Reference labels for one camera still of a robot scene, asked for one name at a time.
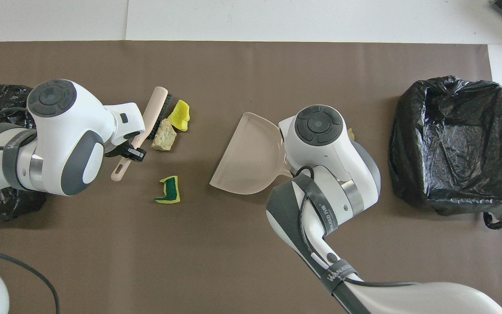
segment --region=gray joint cap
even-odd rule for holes
[[[329,106],[314,105],[301,110],[295,119],[295,133],[313,146],[329,145],[343,130],[340,114]]]
[[[26,104],[33,115],[55,117],[71,108],[76,100],[76,89],[72,82],[64,79],[49,80],[36,86]]]

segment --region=dustpan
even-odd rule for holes
[[[278,127],[254,113],[244,113],[210,184],[249,195],[267,188],[279,175],[292,177],[289,169]]]

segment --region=beige brush handle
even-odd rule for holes
[[[152,96],[148,101],[148,105],[145,109],[145,113],[143,114],[143,121],[145,122],[145,131],[136,137],[134,137],[131,145],[133,148],[141,147],[143,141],[148,137],[150,132],[152,132],[152,128],[154,127],[156,121],[158,120],[158,116],[162,107],[164,106],[164,101],[166,101],[166,97],[168,96],[168,90],[163,87],[155,87],[152,92]],[[112,180],[120,181],[127,171],[127,168],[131,164],[131,160],[125,157],[121,157],[119,163],[117,163],[117,167],[115,167],[112,172]]]

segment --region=brown table surface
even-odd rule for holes
[[[105,105],[145,109],[155,86],[191,106],[189,131],[151,151],[123,181],[106,159],[74,197],[0,223],[0,252],[56,286],[63,313],[341,313],[272,231],[269,189],[232,195],[208,183],[239,117],[274,123],[317,103],[338,109],[382,173],[379,202],[327,241],[364,280],[450,281],[502,305],[502,230],[480,215],[420,212],[392,193],[387,145],[398,97],[416,80],[490,80],[484,45],[296,42],[0,42],[0,84],[71,79]],[[178,175],[181,202],[161,205]],[[277,179],[274,184],[283,182]],[[50,313],[32,274],[0,260],[12,314]]]

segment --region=black plastic bag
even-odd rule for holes
[[[398,101],[389,165],[394,193],[410,205],[445,216],[483,212],[500,229],[500,85],[451,76],[414,83]]]
[[[26,98],[32,88],[23,85],[0,85],[0,111],[10,107],[26,108]],[[6,111],[0,122],[12,123],[27,129],[35,129],[34,119],[25,111]],[[38,211],[46,201],[46,193],[20,191],[13,188],[0,190],[0,221],[7,221],[21,214]]]

